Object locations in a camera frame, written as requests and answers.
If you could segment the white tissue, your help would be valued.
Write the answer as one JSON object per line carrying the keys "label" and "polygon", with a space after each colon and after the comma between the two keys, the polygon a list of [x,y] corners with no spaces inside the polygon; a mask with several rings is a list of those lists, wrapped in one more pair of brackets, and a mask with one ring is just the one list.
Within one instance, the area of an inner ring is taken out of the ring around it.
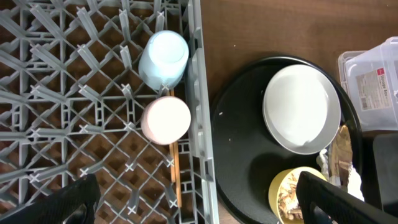
{"label": "white tissue", "polygon": [[339,162],[343,166],[343,171],[348,172],[347,177],[342,177],[341,174],[330,175],[328,165],[328,150],[322,149],[316,158],[316,162],[321,168],[322,175],[326,180],[341,188],[343,191],[348,192],[350,195],[364,201],[363,193],[361,191],[362,180],[361,176],[357,173],[352,163]]}

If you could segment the light blue plastic cup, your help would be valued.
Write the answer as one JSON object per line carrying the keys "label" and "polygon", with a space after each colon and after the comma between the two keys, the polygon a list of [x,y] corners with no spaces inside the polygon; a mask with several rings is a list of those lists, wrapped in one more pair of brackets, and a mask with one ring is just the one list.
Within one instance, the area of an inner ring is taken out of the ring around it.
{"label": "light blue plastic cup", "polygon": [[162,30],[152,35],[139,61],[139,76],[153,90],[173,89],[182,79],[188,44],[178,33]]}

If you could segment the gold brown snack wrapper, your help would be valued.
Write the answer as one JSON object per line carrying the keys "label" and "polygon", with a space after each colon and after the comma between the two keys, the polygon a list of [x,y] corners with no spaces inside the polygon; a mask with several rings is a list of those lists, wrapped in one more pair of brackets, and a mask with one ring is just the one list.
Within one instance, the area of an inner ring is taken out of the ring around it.
{"label": "gold brown snack wrapper", "polygon": [[347,189],[349,170],[353,164],[353,150],[347,125],[339,127],[328,150],[329,182]]}

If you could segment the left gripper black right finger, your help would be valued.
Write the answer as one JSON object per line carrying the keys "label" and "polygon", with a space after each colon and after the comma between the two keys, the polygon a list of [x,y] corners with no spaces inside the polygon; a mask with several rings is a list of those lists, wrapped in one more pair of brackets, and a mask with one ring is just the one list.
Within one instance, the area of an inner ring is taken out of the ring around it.
{"label": "left gripper black right finger", "polygon": [[303,171],[297,198],[305,223],[397,223],[397,218]]}

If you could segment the pink plastic cup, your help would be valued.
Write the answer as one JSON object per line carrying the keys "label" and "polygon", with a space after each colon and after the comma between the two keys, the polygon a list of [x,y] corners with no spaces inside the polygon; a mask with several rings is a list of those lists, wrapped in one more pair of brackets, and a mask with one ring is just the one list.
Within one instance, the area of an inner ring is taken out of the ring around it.
{"label": "pink plastic cup", "polygon": [[141,128],[150,141],[169,145],[188,131],[190,123],[191,114],[187,104],[175,96],[163,96],[145,108]]}

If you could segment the wooden chopstick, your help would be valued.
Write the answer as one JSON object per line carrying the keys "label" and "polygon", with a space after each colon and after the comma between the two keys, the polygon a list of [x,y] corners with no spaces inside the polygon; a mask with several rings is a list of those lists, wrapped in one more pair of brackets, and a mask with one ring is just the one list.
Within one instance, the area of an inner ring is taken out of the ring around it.
{"label": "wooden chopstick", "polygon": [[180,164],[179,164],[179,153],[178,153],[178,142],[173,143],[174,150],[174,161],[175,161],[175,182],[176,182],[176,195],[178,208],[182,207],[182,189],[180,180]]}
{"label": "wooden chopstick", "polygon": [[175,175],[175,150],[174,150],[174,142],[169,144],[170,155],[172,157],[172,164],[170,166],[170,174],[171,174],[171,181],[175,183],[176,175]]}

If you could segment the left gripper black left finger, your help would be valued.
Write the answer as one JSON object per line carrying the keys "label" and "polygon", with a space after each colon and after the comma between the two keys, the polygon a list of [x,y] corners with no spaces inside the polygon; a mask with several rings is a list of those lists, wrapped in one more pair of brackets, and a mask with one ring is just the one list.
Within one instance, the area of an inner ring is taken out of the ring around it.
{"label": "left gripper black left finger", "polygon": [[85,175],[32,205],[1,219],[5,224],[94,224],[101,192],[94,174]]}

